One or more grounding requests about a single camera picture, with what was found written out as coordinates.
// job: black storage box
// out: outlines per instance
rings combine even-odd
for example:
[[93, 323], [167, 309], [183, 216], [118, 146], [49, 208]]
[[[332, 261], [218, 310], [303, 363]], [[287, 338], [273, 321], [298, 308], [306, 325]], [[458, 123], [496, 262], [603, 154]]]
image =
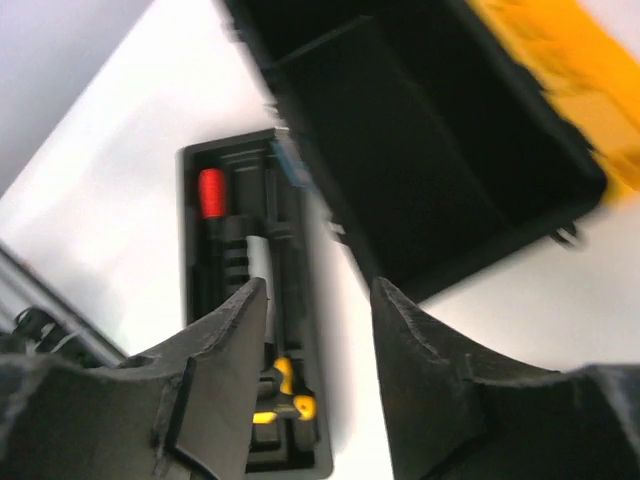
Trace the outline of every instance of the black storage box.
[[464, 0], [227, 0], [369, 285], [419, 302], [592, 210], [606, 178]]
[[[244, 216], [246, 234], [269, 241], [273, 282], [281, 292], [275, 313], [286, 354], [296, 378], [313, 391], [318, 405], [313, 421], [277, 420], [254, 426], [247, 477], [312, 480], [330, 475], [332, 456], [302, 223], [304, 195], [290, 185], [274, 142], [274, 131], [267, 130], [192, 145], [182, 152], [186, 319], [192, 323], [224, 301], [223, 296], [211, 294], [228, 278], [222, 269], [210, 267], [198, 188], [200, 173], [217, 168], [226, 178], [226, 215]], [[271, 361], [266, 359], [265, 367]]]

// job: yellow lid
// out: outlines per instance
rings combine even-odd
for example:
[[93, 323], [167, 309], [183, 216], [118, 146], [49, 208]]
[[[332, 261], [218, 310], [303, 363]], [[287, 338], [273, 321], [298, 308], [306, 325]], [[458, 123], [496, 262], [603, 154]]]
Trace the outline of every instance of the yellow lid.
[[605, 200], [640, 190], [640, 65], [631, 55], [575, 0], [467, 1], [593, 144], [609, 177]]

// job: screwdriver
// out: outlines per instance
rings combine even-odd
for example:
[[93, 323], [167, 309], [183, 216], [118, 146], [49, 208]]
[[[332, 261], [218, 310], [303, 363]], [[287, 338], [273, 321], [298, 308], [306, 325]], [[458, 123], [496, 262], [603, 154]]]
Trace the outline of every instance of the screwdriver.
[[261, 248], [262, 242], [249, 242], [247, 235], [247, 225], [251, 219], [245, 215], [233, 215], [224, 219], [224, 272], [225, 272], [225, 294], [233, 295], [242, 285], [249, 280], [249, 266], [251, 262], [263, 264], [265, 268], [269, 265], [271, 272], [264, 272], [265, 280], [271, 283], [271, 288], [267, 287], [270, 293], [269, 303], [271, 321], [268, 321], [267, 336], [273, 333], [273, 342], [277, 348], [276, 360], [266, 371], [262, 372], [262, 378], [272, 380], [277, 390], [275, 394], [267, 398], [260, 398], [256, 403], [256, 410], [253, 416], [253, 423], [256, 425], [270, 424], [278, 418], [289, 418], [294, 420], [312, 420], [316, 416], [316, 402], [311, 391], [304, 386], [294, 388], [294, 369], [291, 360], [284, 352], [284, 332], [282, 329], [282, 314], [277, 308], [281, 305], [281, 292], [277, 289], [279, 285], [279, 258], [273, 254], [271, 262], [261, 258], [269, 256], [267, 248]]
[[294, 383], [294, 369], [291, 359], [285, 351], [285, 334], [283, 328], [282, 308], [284, 298], [281, 291], [281, 258], [276, 248], [271, 248], [271, 267], [273, 277], [273, 301], [274, 308], [274, 343], [276, 347], [276, 360], [273, 365], [263, 373], [263, 376], [271, 378], [277, 385], [275, 395], [267, 398], [259, 398], [253, 415], [253, 423], [266, 425], [277, 419], [292, 419], [309, 421], [316, 416], [316, 400], [311, 392], [301, 382]]
[[[198, 187], [202, 219], [205, 223], [206, 236], [209, 243], [211, 264], [208, 268], [215, 275], [222, 270], [221, 219], [226, 213], [225, 179], [222, 170], [208, 168], [200, 172]], [[205, 288], [204, 295], [206, 297], [203, 301], [207, 312], [217, 308], [224, 300], [219, 282], [212, 282], [210, 288]]]

